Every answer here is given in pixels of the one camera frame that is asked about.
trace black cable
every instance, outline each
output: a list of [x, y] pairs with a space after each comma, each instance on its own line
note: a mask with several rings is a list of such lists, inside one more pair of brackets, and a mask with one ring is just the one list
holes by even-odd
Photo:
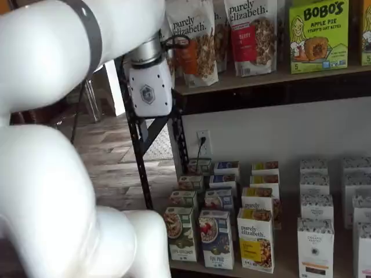
[[71, 135], [71, 144], [72, 145], [74, 144], [74, 141], [75, 141], [77, 121], [79, 119], [80, 103], [81, 103], [81, 100], [82, 100], [82, 94], [83, 94], [83, 90], [85, 88], [85, 83], [86, 83], [86, 79], [84, 79], [81, 82], [81, 88], [80, 88], [80, 92], [79, 92], [79, 100], [78, 100], [77, 105], [76, 105], [76, 114], [75, 114], [75, 118], [74, 118], [74, 126], [72, 128], [72, 135]]
[[199, 153], [201, 152], [201, 148], [206, 142], [206, 137], [201, 137], [201, 143], [198, 148], [198, 153], [197, 153], [197, 160], [196, 160], [196, 172], [198, 173], [198, 160], [199, 160]]

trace green box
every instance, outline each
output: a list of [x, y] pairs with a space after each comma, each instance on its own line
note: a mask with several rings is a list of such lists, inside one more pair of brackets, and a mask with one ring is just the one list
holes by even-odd
[[290, 8], [291, 73], [348, 67], [348, 0], [295, 0]]

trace gray ring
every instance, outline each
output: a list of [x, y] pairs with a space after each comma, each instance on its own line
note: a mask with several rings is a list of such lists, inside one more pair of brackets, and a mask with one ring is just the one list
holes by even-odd
[[66, 3], [74, 10], [83, 24], [86, 34], [88, 36], [90, 47], [90, 65], [87, 78], [91, 78], [97, 67], [99, 66], [100, 59], [102, 58], [102, 35], [100, 32], [99, 24], [95, 18], [94, 13], [83, 0], [59, 0]]

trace granola bag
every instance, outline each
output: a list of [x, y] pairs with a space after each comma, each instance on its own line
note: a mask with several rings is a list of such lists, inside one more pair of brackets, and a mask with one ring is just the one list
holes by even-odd
[[225, 12], [224, 0], [213, 0], [215, 19], [215, 56], [218, 72], [227, 69], [227, 50], [230, 35], [230, 24]]
[[[186, 84], [201, 87], [217, 82], [212, 0], [168, 0], [166, 14], [175, 35], [191, 38], [188, 48], [176, 50]], [[177, 42], [187, 43], [185, 39]]]
[[[163, 20], [160, 31], [161, 31], [161, 42], [167, 40], [173, 35], [172, 30], [170, 29], [168, 18], [166, 16], [165, 16], [165, 19]], [[168, 61], [168, 66], [170, 69], [170, 74], [172, 75], [172, 82], [174, 86], [175, 84], [175, 63], [174, 63], [175, 57], [174, 57], [173, 49], [168, 50], [166, 54], [166, 60]]]
[[277, 0], [224, 0], [237, 76], [267, 74], [277, 63]]

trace yellow label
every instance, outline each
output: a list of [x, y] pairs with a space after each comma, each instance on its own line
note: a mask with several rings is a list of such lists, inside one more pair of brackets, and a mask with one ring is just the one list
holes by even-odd
[[253, 219], [253, 213], [254, 213], [254, 210], [249, 210], [249, 209], [243, 209], [243, 212], [242, 212], [242, 218], [243, 219]]
[[250, 242], [240, 239], [239, 246], [241, 248], [241, 257], [243, 259], [251, 259], [252, 261], [261, 262], [259, 242]]

